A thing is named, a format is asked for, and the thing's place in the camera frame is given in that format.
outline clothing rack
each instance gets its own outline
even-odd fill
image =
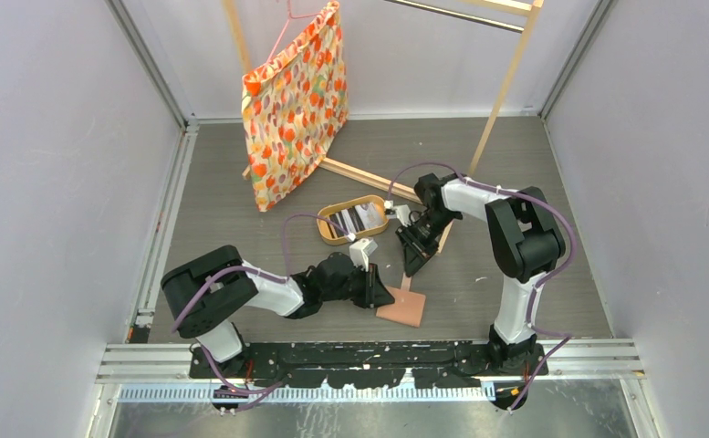
[[[250,62],[249,51],[246,47],[246,42],[244,41],[244,33],[241,28],[241,20],[238,17],[238,10],[235,6],[235,0],[221,1],[223,3],[223,9],[227,15],[228,23],[231,27],[231,34],[233,35],[233,39],[238,50],[238,56],[241,60],[241,66],[244,70],[244,74],[247,74],[252,71],[252,63]],[[480,161],[481,155],[483,154],[483,149],[485,149],[485,144],[488,142],[488,138],[491,136],[491,130],[494,128],[496,117],[499,115],[499,110],[502,109],[502,104],[505,102],[507,91],[510,89],[510,84],[513,81],[513,77],[516,75],[518,64],[520,64],[521,58],[523,57],[523,54],[526,51],[528,39],[531,38],[531,34],[534,30],[534,24],[537,21],[537,16],[542,10],[543,0],[533,0],[530,4],[521,3],[514,0],[459,0],[464,3],[478,5],[489,10],[506,13],[511,16],[523,16],[526,18],[526,22],[522,26],[503,23],[488,18],[483,18],[480,16],[463,14],[460,12],[443,9],[441,7],[426,5],[423,3],[417,3],[408,0],[384,1],[393,3],[395,5],[413,7],[434,14],[462,19],[482,26],[494,27],[497,29],[506,30],[508,32],[520,34],[515,53],[512,59],[510,60],[510,67],[505,73],[505,78],[502,81],[502,86],[499,88],[499,94],[496,96],[496,100],[494,102],[494,108],[491,110],[491,114],[488,116],[488,120],[486,121],[485,127],[483,129],[483,134],[481,135],[480,141],[477,144],[477,148],[475,148],[472,162],[470,163],[470,167],[467,171],[468,175],[474,175],[474,171],[477,169],[477,164]],[[373,173],[363,171],[362,169],[349,166],[345,163],[332,160],[330,158],[325,158],[319,164],[319,167],[331,172],[335,172],[339,175],[343,175],[352,180],[359,181],[360,183],[365,183],[383,191],[386,191],[389,188],[390,180],[375,175]],[[248,178],[248,166],[246,170],[244,170],[242,175],[245,179]],[[410,201],[421,203],[418,197],[413,192],[413,189],[406,185],[395,183],[392,192]],[[445,229],[445,232],[443,233],[443,237],[440,240],[438,252],[441,252],[443,250],[445,240],[448,238],[448,233],[450,231],[451,226],[448,225],[448,227]]]

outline clothes hanger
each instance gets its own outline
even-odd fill
[[[282,28],[281,34],[279,34],[279,38],[276,40],[276,43],[274,44],[274,48],[271,49],[271,54],[268,55],[268,60],[266,62],[270,61],[271,58],[274,57],[274,54],[276,53],[276,48],[279,47],[279,43],[281,42],[281,39],[284,37],[284,34],[286,33],[287,28],[289,27],[290,21],[298,20],[301,18],[310,18],[312,16],[317,16],[317,15],[318,15],[318,13],[317,14],[308,14],[307,16],[294,16],[292,14],[292,0],[287,0],[287,21],[285,22],[284,27]]]

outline floral fabric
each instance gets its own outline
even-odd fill
[[[324,160],[349,116],[339,4],[244,75],[242,116],[257,208],[273,207]]]

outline wooden floor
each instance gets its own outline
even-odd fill
[[[465,172],[484,125],[485,119],[350,121],[336,138],[329,156],[389,179],[407,165],[429,160],[447,162]],[[279,227],[288,215],[316,213],[326,205],[366,194],[384,195],[317,169],[271,211],[259,213],[249,182],[241,179],[245,163],[240,124],[201,127],[167,270],[230,244],[253,265],[283,275]],[[447,174],[443,169],[421,168],[406,172],[401,183],[412,187],[419,176],[428,172]],[[535,185],[573,223],[538,118],[499,119],[474,177],[507,188]],[[315,265],[336,249],[322,242],[315,226],[305,218],[289,226],[293,272]],[[374,259],[383,282],[398,287],[402,260],[396,228],[392,223],[386,232],[375,237],[379,248]],[[348,252],[345,246],[337,249]],[[326,303],[317,315],[301,320],[284,319],[263,309],[242,308],[232,321],[246,341],[485,339],[499,309],[502,281],[486,225],[468,218],[457,221],[443,253],[413,278],[412,290],[427,296],[420,328],[375,318],[372,310],[356,308],[348,302]],[[169,333],[171,323],[172,316],[161,294],[150,341],[180,341]],[[546,285],[537,323],[545,329],[571,331],[581,337],[610,335],[581,248],[573,266]]]

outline wooden frame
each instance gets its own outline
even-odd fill
[[[249,52],[244,41],[244,33],[241,30],[241,21],[239,20],[238,11],[235,7],[235,0],[221,1],[223,3],[223,9],[227,14],[228,23],[230,23],[231,26],[231,33],[234,37],[234,42],[238,50],[238,55],[241,60],[242,68],[244,70],[244,73],[246,74],[252,70],[252,64],[249,60]],[[470,163],[470,167],[467,170],[467,174],[472,176],[474,175],[474,172],[477,169],[477,165],[480,162],[480,157],[483,154],[485,145],[488,143],[488,139],[491,136],[491,130],[494,128],[494,123],[496,122],[497,116],[499,116],[499,110],[502,109],[502,105],[505,103],[505,98],[507,96],[507,92],[510,89],[510,84],[513,81],[513,77],[516,75],[518,65],[520,64],[521,58],[523,57],[523,54],[526,51],[528,39],[531,38],[531,34],[534,31],[534,24],[537,21],[539,12],[542,10],[543,0],[533,0],[531,4],[521,3],[514,0],[461,1],[472,5],[479,5],[481,7],[485,7],[494,11],[504,12],[509,15],[524,16],[526,18],[526,23],[523,25],[523,31],[519,32],[521,36],[518,39],[515,54],[513,55],[513,58],[510,61],[510,66],[507,69],[504,80],[502,81],[502,86],[499,88],[499,94],[496,96],[494,107],[491,110],[491,114],[488,116],[488,120],[486,121],[485,127],[483,129],[483,134],[480,137],[480,141],[477,144],[477,148],[475,148],[472,162]],[[417,5],[414,2],[410,3],[412,3],[413,7],[416,7]],[[319,164],[319,167],[331,172],[335,172],[339,175],[343,175],[352,180],[359,181],[360,183],[365,183],[380,190],[386,191],[389,188],[390,180],[382,178],[370,172],[365,172],[362,169],[357,169],[356,167],[349,166],[342,162],[332,160],[330,158],[325,158],[322,163]],[[244,172],[242,172],[242,176],[245,179],[249,177],[249,171],[249,166],[247,166]],[[413,192],[413,189],[406,185],[395,183],[392,188],[392,193],[409,201],[421,203],[419,201],[419,198]],[[438,252],[443,251],[445,240],[448,238],[448,234],[450,233],[450,231],[451,226],[448,225],[448,227],[443,232],[443,237],[440,239]]]

